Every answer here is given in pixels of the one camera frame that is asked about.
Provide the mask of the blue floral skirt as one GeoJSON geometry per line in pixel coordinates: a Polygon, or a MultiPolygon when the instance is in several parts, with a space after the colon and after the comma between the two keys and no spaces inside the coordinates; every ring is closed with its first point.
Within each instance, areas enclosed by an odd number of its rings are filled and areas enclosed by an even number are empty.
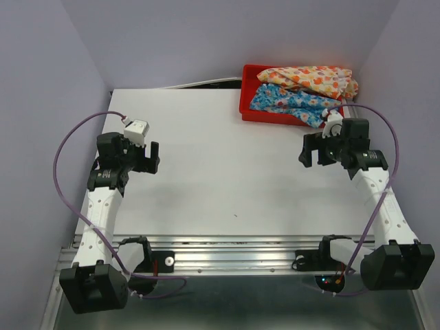
{"type": "Polygon", "coordinates": [[[272,83],[262,84],[250,102],[250,109],[267,113],[287,114],[317,129],[323,123],[322,112],[340,105],[339,100],[305,91],[291,91],[272,83]]]}

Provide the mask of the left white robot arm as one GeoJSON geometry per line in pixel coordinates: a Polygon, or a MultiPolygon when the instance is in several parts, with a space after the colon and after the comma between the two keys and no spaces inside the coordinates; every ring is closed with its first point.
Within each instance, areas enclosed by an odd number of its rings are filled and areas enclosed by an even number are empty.
{"type": "Polygon", "coordinates": [[[104,133],[97,137],[98,157],[87,182],[87,214],[80,247],[70,267],[60,272],[60,285],[75,314],[122,309],[135,269],[154,267],[148,239],[111,243],[129,172],[155,174],[159,144],[145,156],[145,133],[104,133]]]}

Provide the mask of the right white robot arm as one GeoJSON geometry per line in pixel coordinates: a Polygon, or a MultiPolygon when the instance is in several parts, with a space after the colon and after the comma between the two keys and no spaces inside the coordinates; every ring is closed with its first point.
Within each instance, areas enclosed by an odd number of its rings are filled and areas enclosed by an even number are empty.
{"type": "Polygon", "coordinates": [[[369,122],[341,119],[328,122],[321,133],[306,134],[299,161],[312,165],[317,151],[318,164],[339,163],[374,219],[369,231],[375,247],[363,246],[344,235],[324,236],[315,250],[297,250],[291,267],[299,272],[357,272],[370,291],[419,289],[435,259],[430,244],[421,243],[410,229],[389,186],[391,176],[383,153],[370,148],[369,122]]]}

